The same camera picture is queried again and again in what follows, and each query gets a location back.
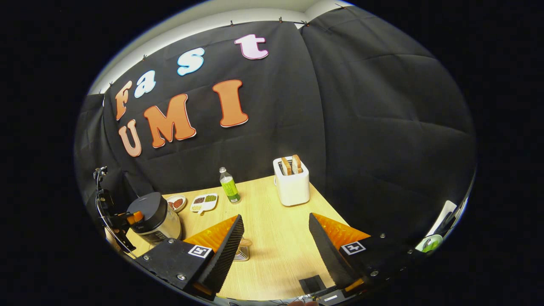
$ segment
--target toaster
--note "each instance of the toaster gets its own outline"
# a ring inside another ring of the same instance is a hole
[[[289,164],[292,164],[292,156],[286,156],[285,159]],[[302,172],[292,175],[283,174],[281,158],[276,158],[272,164],[274,167],[274,185],[276,185],[281,204],[293,206],[308,202],[310,200],[310,172],[304,163],[300,162]]]

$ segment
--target table surface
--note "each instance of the table surface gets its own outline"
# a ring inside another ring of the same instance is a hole
[[[186,206],[178,212],[184,231],[182,239],[191,237],[217,223],[240,214],[244,222],[244,238],[249,247],[249,260],[234,261],[219,297],[271,300],[304,295],[299,279],[318,274],[326,287],[334,286],[312,234],[308,229],[311,212],[348,225],[323,196],[310,184],[310,200],[297,206],[283,206],[274,186],[274,176],[236,183],[241,200],[231,203],[221,186],[182,192]],[[198,195],[217,193],[213,210],[203,216],[189,210]],[[168,198],[175,194],[164,194]],[[134,255],[141,256],[151,246],[132,230],[128,239],[136,247]]]

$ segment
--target toast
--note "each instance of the toast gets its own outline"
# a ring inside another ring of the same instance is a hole
[[[293,170],[291,168],[291,165],[287,161],[285,157],[281,158],[281,167],[283,169],[283,175],[291,175],[293,174]]]
[[[299,174],[299,173],[302,173],[302,164],[300,162],[300,158],[297,154],[293,155],[293,174]]]

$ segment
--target plastic bottle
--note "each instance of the plastic bottle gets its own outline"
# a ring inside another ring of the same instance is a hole
[[[225,167],[219,168],[219,173],[221,173],[221,176],[219,177],[219,182],[221,182],[221,186],[223,186],[223,190],[225,190],[225,193],[227,194],[230,202],[239,202],[240,194],[238,194],[238,189],[236,189],[236,184],[234,184],[234,179],[232,178],[232,175],[227,172],[227,169],[225,169]]]

